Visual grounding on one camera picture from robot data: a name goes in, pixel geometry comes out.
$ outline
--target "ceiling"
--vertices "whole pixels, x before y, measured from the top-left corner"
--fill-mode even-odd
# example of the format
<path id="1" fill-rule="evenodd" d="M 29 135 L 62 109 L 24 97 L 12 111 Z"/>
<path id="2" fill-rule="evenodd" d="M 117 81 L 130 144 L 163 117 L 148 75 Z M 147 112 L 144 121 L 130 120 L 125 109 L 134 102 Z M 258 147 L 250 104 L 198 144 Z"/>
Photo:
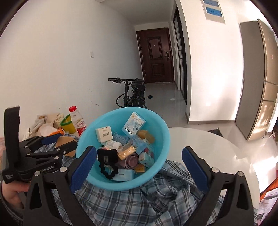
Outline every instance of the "ceiling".
<path id="1" fill-rule="evenodd" d="M 133 25 L 166 22 L 170 20 L 174 0 L 105 0 Z"/>

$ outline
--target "human hand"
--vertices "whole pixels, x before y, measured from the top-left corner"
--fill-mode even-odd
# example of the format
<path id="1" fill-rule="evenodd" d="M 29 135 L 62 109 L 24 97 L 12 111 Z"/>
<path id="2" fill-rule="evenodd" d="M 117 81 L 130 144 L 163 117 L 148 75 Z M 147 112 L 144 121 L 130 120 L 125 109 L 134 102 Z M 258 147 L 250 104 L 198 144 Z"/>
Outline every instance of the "human hand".
<path id="1" fill-rule="evenodd" d="M 16 208 L 23 208 L 23 204 L 20 201 L 20 198 L 18 196 L 18 192 L 25 191 L 27 192 L 29 190 L 30 184 L 24 183 L 20 181 L 13 181 L 9 184 L 5 184 L 5 182 L 2 182 L 2 194 L 4 199 L 13 205 Z"/>

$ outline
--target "metal screw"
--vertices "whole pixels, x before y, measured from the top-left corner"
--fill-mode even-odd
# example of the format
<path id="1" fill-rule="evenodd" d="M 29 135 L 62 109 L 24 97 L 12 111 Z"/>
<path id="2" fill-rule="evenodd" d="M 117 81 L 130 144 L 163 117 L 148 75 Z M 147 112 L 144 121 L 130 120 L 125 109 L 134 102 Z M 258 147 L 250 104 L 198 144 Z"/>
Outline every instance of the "metal screw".
<path id="1" fill-rule="evenodd" d="M 237 173 L 239 176 L 244 176 L 244 173 L 242 171 L 238 171 Z"/>
<path id="2" fill-rule="evenodd" d="M 214 173 L 218 173 L 218 172 L 219 172 L 219 169 L 216 168 L 216 167 L 213 167 L 211 170 L 212 170 Z"/>
<path id="3" fill-rule="evenodd" d="M 67 167 L 63 166 L 63 167 L 60 168 L 60 172 L 63 173 L 63 172 L 66 172 L 66 171 L 67 171 Z"/>
<path id="4" fill-rule="evenodd" d="M 39 170 L 34 173 L 35 176 L 38 176 L 40 174 L 41 174 L 41 172 Z"/>

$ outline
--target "bottle label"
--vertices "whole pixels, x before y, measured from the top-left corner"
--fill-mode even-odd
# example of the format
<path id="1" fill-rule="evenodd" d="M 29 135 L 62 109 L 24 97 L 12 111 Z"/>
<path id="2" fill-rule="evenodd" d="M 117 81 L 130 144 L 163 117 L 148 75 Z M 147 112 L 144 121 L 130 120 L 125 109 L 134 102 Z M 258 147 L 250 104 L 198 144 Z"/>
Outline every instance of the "bottle label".
<path id="1" fill-rule="evenodd" d="M 75 126 L 77 128 L 77 132 L 78 132 L 79 136 L 81 136 L 81 134 L 86 129 L 86 125 L 85 125 L 84 119 L 81 119 L 78 123 L 75 124 Z"/>

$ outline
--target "white table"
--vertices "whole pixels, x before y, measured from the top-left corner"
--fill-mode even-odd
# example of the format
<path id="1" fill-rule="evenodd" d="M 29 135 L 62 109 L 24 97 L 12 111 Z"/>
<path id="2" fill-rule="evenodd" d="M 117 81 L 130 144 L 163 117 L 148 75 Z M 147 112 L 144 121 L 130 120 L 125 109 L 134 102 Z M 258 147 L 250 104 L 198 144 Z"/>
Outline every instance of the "white table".
<path id="1" fill-rule="evenodd" d="M 247 158 L 238 158 L 240 149 L 230 141 L 216 134 L 191 128 L 169 128 L 171 144 L 169 160 L 183 163 L 181 152 L 190 146 L 195 153 L 204 159 L 210 167 L 217 167 L 223 173 L 245 174 L 251 193 L 253 207 L 259 207 L 259 182 L 253 165 Z"/>

